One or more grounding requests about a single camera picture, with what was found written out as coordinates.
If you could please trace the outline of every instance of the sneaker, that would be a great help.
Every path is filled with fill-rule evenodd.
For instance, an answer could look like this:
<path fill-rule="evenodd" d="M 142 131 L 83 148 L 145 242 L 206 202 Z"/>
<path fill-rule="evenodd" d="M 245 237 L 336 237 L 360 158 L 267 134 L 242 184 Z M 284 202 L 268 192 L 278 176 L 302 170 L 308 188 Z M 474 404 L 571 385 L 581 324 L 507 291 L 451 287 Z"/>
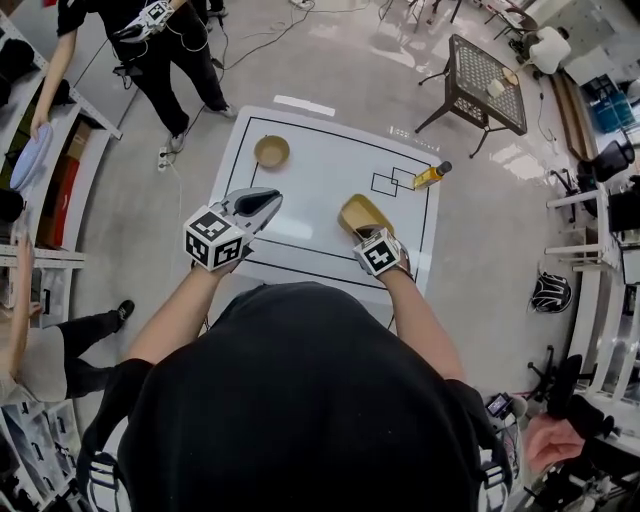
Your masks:
<path fill-rule="evenodd" d="M 129 318 L 131 313 L 133 313 L 134 309 L 136 309 L 136 305 L 129 299 L 123 301 L 122 304 L 118 306 L 118 309 L 116 310 L 116 313 L 118 313 L 118 328 L 115 332 L 118 332 L 122 328 L 124 323 L 127 321 L 127 318 Z"/>
<path fill-rule="evenodd" d="M 227 119 L 235 119 L 236 117 L 238 117 L 238 109 L 231 103 L 227 103 L 227 106 L 222 110 L 211 110 L 209 107 L 205 107 L 205 109 L 207 112 L 211 112 L 212 114 L 220 114 Z"/>
<path fill-rule="evenodd" d="M 227 12 L 227 8 L 223 7 L 221 11 L 207 11 L 207 16 L 209 16 L 209 18 L 224 18 L 227 14 L 229 14 Z"/>
<path fill-rule="evenodd" d="M 182 148 L 184 148 L 185 134 L 186 131 L 179 133 L 175 137 L 169 138 L 169 151 L 171 151 L 172 153 L 180 153 L 180 151 L 182 151 Z"/>

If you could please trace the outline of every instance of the blue plate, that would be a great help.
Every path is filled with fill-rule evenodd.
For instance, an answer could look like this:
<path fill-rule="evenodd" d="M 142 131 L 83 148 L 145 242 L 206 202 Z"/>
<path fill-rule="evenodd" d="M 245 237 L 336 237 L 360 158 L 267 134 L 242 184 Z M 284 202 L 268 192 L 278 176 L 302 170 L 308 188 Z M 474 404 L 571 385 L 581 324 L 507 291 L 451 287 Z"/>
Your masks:
<path fill-rule="evenodd" d="M 11 173 L 9 186 L 12 189 L 18 191 L 24 189 L 34 175 L 38 173 L 51 145 L 51 139 L 53 139 L 53 128 L 49 123 L 45 123 L 38 128 L 38 142 L 30 139 L 22 153 L 20 153 L 16 166 Z"/>

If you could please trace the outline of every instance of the black helmet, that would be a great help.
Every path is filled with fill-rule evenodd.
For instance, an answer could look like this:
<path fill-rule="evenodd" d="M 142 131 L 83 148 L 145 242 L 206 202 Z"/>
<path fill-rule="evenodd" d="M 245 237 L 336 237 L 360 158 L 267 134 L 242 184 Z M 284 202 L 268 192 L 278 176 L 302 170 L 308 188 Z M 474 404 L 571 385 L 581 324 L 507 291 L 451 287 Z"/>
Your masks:
<path fill-rule="evenodd" d="M 571 286 L 561 276 L 543 272 L 538 277 L 531 304 L 538 313 L 560 313 L 571 303 Z"/>

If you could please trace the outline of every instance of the gray floor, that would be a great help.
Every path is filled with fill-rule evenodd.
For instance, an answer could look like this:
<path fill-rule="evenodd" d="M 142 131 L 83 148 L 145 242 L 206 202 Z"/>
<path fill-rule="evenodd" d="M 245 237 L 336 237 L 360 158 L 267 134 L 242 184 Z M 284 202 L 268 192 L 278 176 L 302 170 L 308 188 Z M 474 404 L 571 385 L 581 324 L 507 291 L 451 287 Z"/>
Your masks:
<path fill-rule="evenodd" d="M 455 2 L 444 1 L 429 27 L 407 14 L 396 0 L 383 22 L 375 0 L 353 13 L 312 13 L 280 41 L 247 57 L 226 72 L 227 99 L 238 107 L 257 105 L 311 115 L 402 141 L 450 160 L 454 170 L 442 182 L 440 209 L 427 298 L 458 346 L 470 381 L 482 387 L 525 391 L 533 383 L 526 363 L 541 361 L 548 344 L 561 347 L 571 312 L 541 316 L 528 310 L 538 268 L 571 276 L 570 269 L 546 259 L 546 246 L 559 240 L 562 219 L 545 202 L 557 195 L 549 169 L 572 165 L 555 97 L 546 80 L 542 126 L 557 142 L 545 140 L 536 120 L 540 85 L 530 70 L 520 73 L 529 132 L 518 137 L 493 134 L 474 159 L 482 132 L 448 114 L 415 136 L 413 130 L 443 101 L 442 78 L 423 87 L 417 82 L 439 73 L 448 57 L 452 33 L 468 38 L 506 65 L 517 66 L 508 40 L 493 37 L 501 22 L 484 25 L 488 13 L 464 2 L 455 23 Z M 316 0 L 317 10 L 353 9 L 365 0 Z M 258 32 L 276 31 L 290 22 L 286 0 L 230 0 L 225 29 L 230 43 L 226 63 L 273 39 Z M 296 19 L 302 13 L 294 13 Z M 224 37 L 218 27 L 210 37 L 221 57 Z M 201 102 L 188 79 L 174 70 L 174 89 L 193 116 Z M 335 117 L 273 103 L 283 95 L 334 108 Z M 114 363 L 136 332 L 186 273 L 188 261 L 177 247 L 182 222 L 209 197 L 232 122 L 202 113 L 187 137 L 175 167 L 180 174 L 156 170 L 158 147 L 166 132 L 149 101 L 138 94 L 122 123 L 123 138 L 105 154 L 86 212 L 81 249 L 89 258 L 77 274 L 74 316 L 113 307 L 123 298 L 137 309 L 116 337 L 91 349 L 94 364 Z M 179 212 L 182 188 L 182 212 Z M 216 296 L 212 318 L 238 290 L 255 285 L 232 276 Z M 390 311 L 373 313 L 389 318 Z M 80 402 L 86 426 L 99 395 Z"/>

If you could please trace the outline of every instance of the wooden tray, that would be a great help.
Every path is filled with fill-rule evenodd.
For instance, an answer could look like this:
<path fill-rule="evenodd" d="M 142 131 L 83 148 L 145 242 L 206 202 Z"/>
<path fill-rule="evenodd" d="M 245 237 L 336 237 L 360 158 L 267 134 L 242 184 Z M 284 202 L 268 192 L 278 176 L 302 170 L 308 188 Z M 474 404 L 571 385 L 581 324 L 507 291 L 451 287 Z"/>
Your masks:
<path fill-rule="evenodd" d="M 385 227 L 392 235 L 395 234 L 391 222 L 389 222 L 368 197 L 362 194 L 353 195 L 344 204 L 338 216 L 338 224 L 340 224 L 342 229 L 347 233 L 356 235 L 360 239 L 363 237 L 358 230 L 365 226 L 371 226 L 372 224 Z"/>

